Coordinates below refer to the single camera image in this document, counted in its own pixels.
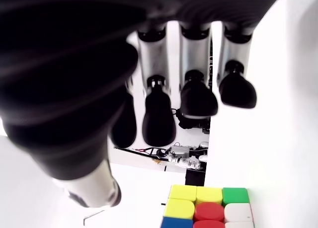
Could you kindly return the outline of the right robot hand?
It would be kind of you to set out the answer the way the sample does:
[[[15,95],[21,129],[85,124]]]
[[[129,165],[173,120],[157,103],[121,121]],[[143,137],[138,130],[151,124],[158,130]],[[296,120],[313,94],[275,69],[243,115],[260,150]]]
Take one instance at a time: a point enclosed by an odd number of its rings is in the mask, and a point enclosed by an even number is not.
[[[166,25],[179,23],[180,113],[218,112],[209,83],[211,23],[222,23],[217,85],[221,101],[254,108],[246,80],[253,32],[277,0],[0,0],[0,116],[27,152],[69,197],[86,208],[116,206],[107,139],[136,138],[129,91],[137,66],[146,96],[144,141],[172,143]]]

